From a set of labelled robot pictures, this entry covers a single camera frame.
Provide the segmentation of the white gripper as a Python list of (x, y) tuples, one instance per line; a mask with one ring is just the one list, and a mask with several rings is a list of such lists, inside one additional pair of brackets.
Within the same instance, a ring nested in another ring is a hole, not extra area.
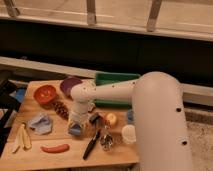
[(81, 134), (85, 134), (87, 130), (88, 112), (75, 111), (73, 108), (69, 110), (68, 124), (79, 124), (81, 126)]

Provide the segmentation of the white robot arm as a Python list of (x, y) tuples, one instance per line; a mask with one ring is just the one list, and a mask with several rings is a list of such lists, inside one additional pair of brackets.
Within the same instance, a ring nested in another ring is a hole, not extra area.
[(193, 171), (180, 82), (163, 72), (138, 79), (70, 91), (76, 114), (87, 112), (93, 99), (130, 101), (134, 114), (140, 171)]

